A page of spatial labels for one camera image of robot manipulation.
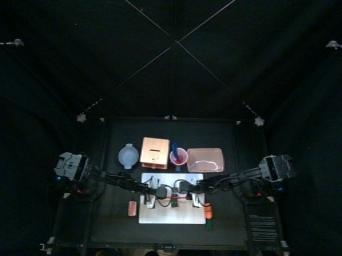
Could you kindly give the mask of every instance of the pink object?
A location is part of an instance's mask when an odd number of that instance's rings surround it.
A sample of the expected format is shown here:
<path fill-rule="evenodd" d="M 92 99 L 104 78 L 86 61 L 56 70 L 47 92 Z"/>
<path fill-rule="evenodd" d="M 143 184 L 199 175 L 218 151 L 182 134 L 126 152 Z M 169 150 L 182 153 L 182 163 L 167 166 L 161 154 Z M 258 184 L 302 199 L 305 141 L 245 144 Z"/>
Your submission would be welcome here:
<path fill-rule="evenodd" d="M 221 148 L 191 148 L 187 150 L 189 172 L 222 172 L 225 160 Z"/>
<path fill-rule="evenodd" d="M 189 154 L 183 148 L 178 148 L 177 152 L 178 152 L 178 156 L 179 156 L 179 161 L 177 161 L 173 151 L 170 152 L 170 160 L 174 165 L 181 166 L 187 162 Z"/>

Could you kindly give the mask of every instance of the wooden block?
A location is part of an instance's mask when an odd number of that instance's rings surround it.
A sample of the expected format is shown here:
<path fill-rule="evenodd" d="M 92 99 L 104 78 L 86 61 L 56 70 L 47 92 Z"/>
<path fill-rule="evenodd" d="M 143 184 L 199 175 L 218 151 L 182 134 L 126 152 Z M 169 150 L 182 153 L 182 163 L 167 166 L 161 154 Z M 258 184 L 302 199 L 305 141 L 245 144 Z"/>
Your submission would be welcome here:
<path fill-rule="evenodd" d="M 143 167 L 167 169 L 170 140 L 145 137 L 141 154 Z"/>

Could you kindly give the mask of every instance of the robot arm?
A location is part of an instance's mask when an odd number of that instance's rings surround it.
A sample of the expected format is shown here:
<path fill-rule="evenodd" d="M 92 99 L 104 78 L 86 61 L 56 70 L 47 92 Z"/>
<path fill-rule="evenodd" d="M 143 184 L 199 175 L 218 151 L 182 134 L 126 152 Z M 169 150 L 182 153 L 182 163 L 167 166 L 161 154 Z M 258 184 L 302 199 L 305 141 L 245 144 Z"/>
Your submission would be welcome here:
<path fill-rule="evenodd" d="M 179 192 L 201 194 L 213 193 L 218 189 L 225 191 L 247 180 L 262 180 L 267 183 L 281 182 L 283 179 L 295 176 L 290 160 L 291 157 L 289 155 L 267 156 L 262 159 L 259 166 L 253 169 L 199 180 L 197 185 L 182 181 L 179 183 Z M 120 172 L 118 175 L 106 174 L 91 165 L 84 155 L 75 155 L 70 152 L 63 153 L 59 157 L 55 172 L 59 177 L 68 178 L 76 184 L 83 184 L 92 178 L 143 195 L 155 195 L 158 199 L 165 199 L 167 196 L 165 186 L 157 189 L 150 188 L 147 183 L 137 181 L 124 172 Z"/>

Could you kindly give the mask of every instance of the tray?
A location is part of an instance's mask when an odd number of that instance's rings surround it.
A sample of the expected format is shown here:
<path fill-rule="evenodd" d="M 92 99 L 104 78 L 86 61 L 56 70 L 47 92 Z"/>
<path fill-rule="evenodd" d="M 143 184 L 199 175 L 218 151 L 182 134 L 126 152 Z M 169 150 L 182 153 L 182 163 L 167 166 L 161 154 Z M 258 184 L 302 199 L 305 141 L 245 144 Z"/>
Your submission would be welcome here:
<path fill-rule="evenodd" d="M 187 153 L 189 172 L 223 172 L 225 160 L 221 148 L 190 148 Z"/>

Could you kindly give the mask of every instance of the table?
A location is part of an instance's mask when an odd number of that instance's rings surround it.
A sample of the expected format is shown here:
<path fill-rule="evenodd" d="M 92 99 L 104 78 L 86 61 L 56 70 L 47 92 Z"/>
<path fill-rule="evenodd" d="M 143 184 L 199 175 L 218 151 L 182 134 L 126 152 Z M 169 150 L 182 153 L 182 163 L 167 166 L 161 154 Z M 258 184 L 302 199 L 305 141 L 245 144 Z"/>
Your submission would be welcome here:
<path fill-rule="evenodd" d="M 267 155 L 263 130 L 253 121 L 141 118 L 84 123 L 74 153 L 86 152 L 106 172 L 118 173 L 124 171 L 118 160 L 119 150 L 131 143 L 141 152 L 143 137 L 170 139 L 186 149 L 221 148 L 225 157 L 221 174 L 257 167 Z M 138 163 L 128 172 L 141 180 L 143 173 L 157 170 Z M 161 172 L 175 171 L 170 167 Z M 187 173 L 186 166 L 182 166 L 182 173 Z M 213 175 L 217 174 L 206 173 L 205 177 Z M 214 210 L 213 230 L 207 231 L 205 225 L 197 224 L 139 224 L 139 217 L 127 215 L 127 205 L 131 200 L 139 202 L 141 195 L 119 187 L 102 186 L 100 195 L 92 202 L 62 199 L 55 230 L 59 246 L 206 250 L 247 250 L 253 246 L 247 242 L 245 206 L 231 191 L 206 195 Z"/>

